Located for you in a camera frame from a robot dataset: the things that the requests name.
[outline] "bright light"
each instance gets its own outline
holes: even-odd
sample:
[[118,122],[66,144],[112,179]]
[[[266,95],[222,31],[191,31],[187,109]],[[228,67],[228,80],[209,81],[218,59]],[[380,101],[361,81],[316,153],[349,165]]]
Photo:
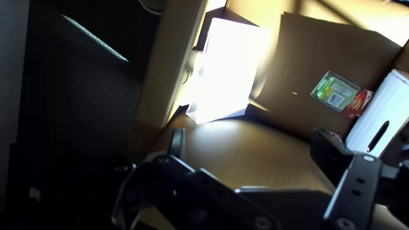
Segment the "bright light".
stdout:
[[121,55],[119,53],[117,53],[113,48],[110,48],[108,44],[105,44],[103,40],[100,40],[98,36],[95,36],[94,34],[91,34],[87,29],[85,29],[84,26],[81,26],[78,22],[76,22],[75,20],[63,16],[64,20],[67,20],[72,26],[77,27],[80,31],[82,31],[85,35],[87,35],[90,39],[92,39],[95,43],[98,43],[100,46],[103,46],[105,50],[108,50],[109,53],[112,53],[114,57],[117,57],[118,59],[127,62],[128,59],[126,59],[123,55]]
[[197,123],[245,114],[261,48],[264,36],[259,27],[213,21],[199,75]]

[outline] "sunlight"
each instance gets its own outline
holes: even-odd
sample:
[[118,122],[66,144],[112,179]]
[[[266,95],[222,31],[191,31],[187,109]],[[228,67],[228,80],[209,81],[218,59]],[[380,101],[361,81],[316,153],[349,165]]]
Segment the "sunlight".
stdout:
[[117,53],[113,48],[110,48],[108,44],[105,44],[103,40],[100,40],[98,36],[95,36],[94,34],[91,34],[87,29],[85,29],[84,26],[81,26],[78,22],[76,22],[75,20],[63,16],[64,20],[67,20],[71,25],[73,25],[75,27],[77,27],[78,30],[81,30],[85,35],[87,35],[90,39],[92,39],[95,43],[98,43],[99,45],[101,45],[105,50],[108,50],[109,53],[112,53],[114,57],[117,57],[118,59],[127,62],[128,59],[124,58],[123,55],[121,55],[119,53]]

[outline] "sticker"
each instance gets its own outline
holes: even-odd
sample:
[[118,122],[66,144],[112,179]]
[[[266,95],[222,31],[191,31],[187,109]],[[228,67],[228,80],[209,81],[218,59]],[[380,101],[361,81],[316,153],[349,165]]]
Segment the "sticker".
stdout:
[[339,94],[333,94],[329,99],[329,104],[331,104],[334,108],[340,107],[346,101],[346,98],[340,96]]
[[358,86],[337,73],[328,72],[311,92],[311,96],[342,113],[354,100],[360,90]]

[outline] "red object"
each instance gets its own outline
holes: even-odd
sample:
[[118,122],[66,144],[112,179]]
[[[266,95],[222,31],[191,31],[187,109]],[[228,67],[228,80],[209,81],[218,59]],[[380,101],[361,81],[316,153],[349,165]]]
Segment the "red object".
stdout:
[[360,94],[354,98],[354,100],[346,108],[343,114],[349,119],[361,117],[366,107],[371,101],[372,95],[374,95],[372,91],[367,91],[367,90],[360,91]]

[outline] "cardboard box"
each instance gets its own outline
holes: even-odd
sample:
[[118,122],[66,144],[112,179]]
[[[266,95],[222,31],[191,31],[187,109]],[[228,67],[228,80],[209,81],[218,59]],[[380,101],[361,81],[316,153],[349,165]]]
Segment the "cardboard box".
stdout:
[[353,122],[311,99],[311,91],[328,71],[375,91],[400,46],[377,32],[294,15],[284,15],[280,29],[271,73],[256,100],[270,113],[261,114],[306,140],[314,128],[344,137]]
[[[307,96],[320,77],[334,71],[374,91],[409,39],[409,27],[404,27],[409,9],[393,2],[231,0],[228,8],[271,36],[252,92],[252,100],[270,112],[254,107],[251,110],[306,140],[314,127],[346,137],[354,123]],[[297,16],[282,17],[284,12]],[[407,64],[400,61],[399,66],[407,71],[402,66],[409,67],[408,58]]]

